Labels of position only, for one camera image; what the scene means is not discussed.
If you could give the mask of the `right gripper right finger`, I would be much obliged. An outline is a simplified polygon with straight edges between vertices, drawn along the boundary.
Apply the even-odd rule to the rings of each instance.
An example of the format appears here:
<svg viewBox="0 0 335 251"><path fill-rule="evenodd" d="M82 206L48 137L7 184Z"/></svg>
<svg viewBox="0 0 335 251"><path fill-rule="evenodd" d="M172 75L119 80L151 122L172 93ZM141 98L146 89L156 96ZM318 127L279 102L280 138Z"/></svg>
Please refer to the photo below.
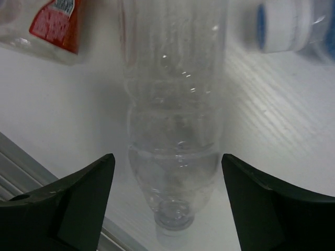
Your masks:
<svg viewBox="0 0 335 251"><path fill-rule="evenodd" d="M334 250L334 197L292 185L231 154L221 164L241 250Z"/></svg>

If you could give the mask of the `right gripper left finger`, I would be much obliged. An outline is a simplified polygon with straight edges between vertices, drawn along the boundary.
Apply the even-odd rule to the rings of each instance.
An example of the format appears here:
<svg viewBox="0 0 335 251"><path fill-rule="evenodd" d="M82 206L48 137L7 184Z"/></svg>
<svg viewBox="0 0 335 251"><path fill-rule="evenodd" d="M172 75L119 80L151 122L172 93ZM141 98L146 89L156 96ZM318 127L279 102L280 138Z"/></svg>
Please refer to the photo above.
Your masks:
<svg viewBox="0 0 335 251"><path fill-rule="evenodd" d="M115 158L106 154L1 202L1 250L97 250L114 171Z"/></svg>

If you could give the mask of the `red cap crushed bottle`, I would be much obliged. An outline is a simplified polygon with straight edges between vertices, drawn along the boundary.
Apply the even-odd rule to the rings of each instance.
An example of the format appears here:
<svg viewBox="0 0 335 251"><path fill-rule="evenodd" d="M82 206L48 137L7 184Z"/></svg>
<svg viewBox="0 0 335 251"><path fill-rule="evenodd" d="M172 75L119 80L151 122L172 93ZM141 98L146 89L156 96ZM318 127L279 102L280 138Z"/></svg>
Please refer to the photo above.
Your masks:
<svg viewBox="0 0 335 251"><path fill-rule="evenodd" d="M86 1L1 1L1 47L66 65L77 61Z"/></svg>

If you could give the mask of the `clear bottle blue cap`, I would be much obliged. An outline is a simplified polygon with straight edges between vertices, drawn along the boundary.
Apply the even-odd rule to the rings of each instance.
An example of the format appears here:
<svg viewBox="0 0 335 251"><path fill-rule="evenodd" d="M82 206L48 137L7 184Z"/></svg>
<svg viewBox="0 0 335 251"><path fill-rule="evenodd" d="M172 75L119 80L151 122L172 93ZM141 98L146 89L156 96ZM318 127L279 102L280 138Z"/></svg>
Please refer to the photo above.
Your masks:
<svg viewBox="0 0 335 251"><path fill-rule="evenodd" d="M208 202L222 154L227 1L118 1L128 159L168 231Z"/></svg>

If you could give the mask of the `blue label bottle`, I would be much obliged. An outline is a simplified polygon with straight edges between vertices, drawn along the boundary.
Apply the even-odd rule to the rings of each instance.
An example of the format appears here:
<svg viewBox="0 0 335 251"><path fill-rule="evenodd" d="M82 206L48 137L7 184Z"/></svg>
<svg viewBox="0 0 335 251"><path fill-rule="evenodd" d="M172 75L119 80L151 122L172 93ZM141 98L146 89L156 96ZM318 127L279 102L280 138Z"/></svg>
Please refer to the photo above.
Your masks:
<svg viewBox="0 0 335 251"><path fill-rule="evenodd" d="M334 1L260 1L244 12L242 27L249 50L334 64Z"/></svg>

